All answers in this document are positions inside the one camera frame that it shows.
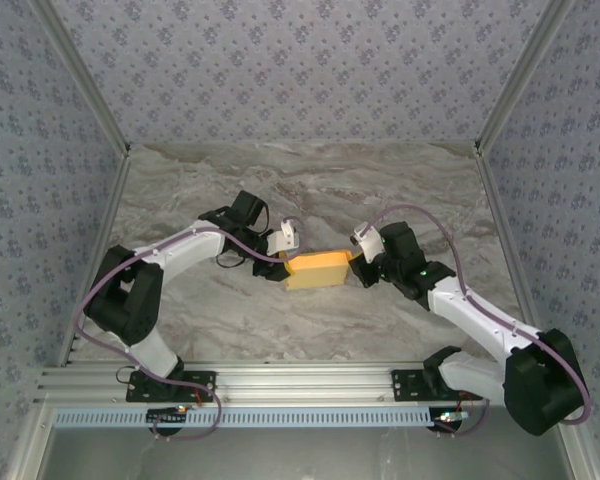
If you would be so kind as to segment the yellow paper box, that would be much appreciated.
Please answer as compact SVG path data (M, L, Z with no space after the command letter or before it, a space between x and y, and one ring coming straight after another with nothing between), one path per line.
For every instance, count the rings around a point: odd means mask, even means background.
M285 263L289 276L287 291L343 285L349 272L349 250L331 250L302 254Z

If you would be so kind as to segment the small black electronics board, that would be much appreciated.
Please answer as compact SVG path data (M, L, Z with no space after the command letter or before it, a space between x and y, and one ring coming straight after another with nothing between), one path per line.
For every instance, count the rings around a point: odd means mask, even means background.
M147 425L183 424L186 421L187 409L185 407L166 407L148 409L145 414Z
M447 434L455 434L460 429L463 421L469 418L469 414L462 410L431 409L430 415L433 421L430 429L434 432Z

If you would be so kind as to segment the grey metal panel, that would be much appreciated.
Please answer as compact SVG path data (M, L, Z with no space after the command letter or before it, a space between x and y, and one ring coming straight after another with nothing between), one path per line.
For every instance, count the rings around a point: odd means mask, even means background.
M141 429L59 429L39 480L573 480L558 442L495 423L426 429L222 429L158 442Z

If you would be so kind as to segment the aluminium table side rail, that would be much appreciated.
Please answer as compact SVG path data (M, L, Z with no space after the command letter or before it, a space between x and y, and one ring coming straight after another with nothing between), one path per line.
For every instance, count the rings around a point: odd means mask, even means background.
M71 318L68 323L63 343L60 348L60 353L57 358L57 366L65 367L69 362L69 357L76 337L75 321L82 318L81 302L86 298L87 293L91 289L93 280L97 274L100 261L106 250L107 242L113 228L113 224L117 215L118 206L123 194L126 178L129 171L129 150L121 154L118 162L113 183L111 185L109 196L106 201L102 217L100 219L99 229L95 237L89 262L87 263L86 273L78 289L78 296L74 306Z
M476 150L476 157L478 170L494 218L496 230L500 238L504 258L523 320L535 327L542 327L543 324L532 298L531 289L515 245L505 208L499 196L495 177L491 171L488 159L479 149Z

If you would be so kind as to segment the aluminium mounting rail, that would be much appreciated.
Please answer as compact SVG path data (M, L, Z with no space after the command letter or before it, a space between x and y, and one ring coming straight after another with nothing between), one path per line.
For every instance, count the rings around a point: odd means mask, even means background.
M191 362L187 370L214 371L215 392L229 407L381 406L394 402L391 373L419 370L419 362ZM126 402L130 371L109 361L76 361L45 368L33 401L54 406L118 406Z

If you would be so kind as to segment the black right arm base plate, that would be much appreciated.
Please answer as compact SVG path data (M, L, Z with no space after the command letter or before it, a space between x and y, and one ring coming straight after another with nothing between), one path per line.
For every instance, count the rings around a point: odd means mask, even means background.
M481 400L480 396L451 389L439 373L425 369L397 369L391 372L392 391L396 402L458 402Z

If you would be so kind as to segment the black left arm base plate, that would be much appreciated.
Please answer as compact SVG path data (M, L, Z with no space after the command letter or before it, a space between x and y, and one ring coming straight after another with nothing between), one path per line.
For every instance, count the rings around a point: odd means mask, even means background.
M178 380L196 383L208 389L216 388L214 371L183 371ZM212 403L212 396L200 388L183 387L158 382L144 373L134 371L128 380L126 401L129 403Z

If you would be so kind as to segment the aluminium frame post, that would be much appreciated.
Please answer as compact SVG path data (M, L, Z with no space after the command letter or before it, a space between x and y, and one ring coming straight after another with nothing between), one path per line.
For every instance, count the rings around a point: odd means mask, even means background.
M125 156L128 152L128 144L122 130L52 1L28 0L28 2L105 136L115 151Z
M475 140L478 156L484 157L492 148L575 3L576 0L547 0L521 55L516 60L493 109Z

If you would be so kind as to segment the aluminium lower frame bar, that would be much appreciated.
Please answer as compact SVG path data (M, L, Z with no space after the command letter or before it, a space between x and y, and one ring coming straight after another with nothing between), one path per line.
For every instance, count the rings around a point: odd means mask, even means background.
M36 480L53 429L55 410L35 404L24 419L5 480Z
M588 424L559 423L558 431L574 480L600 480L600 458Z

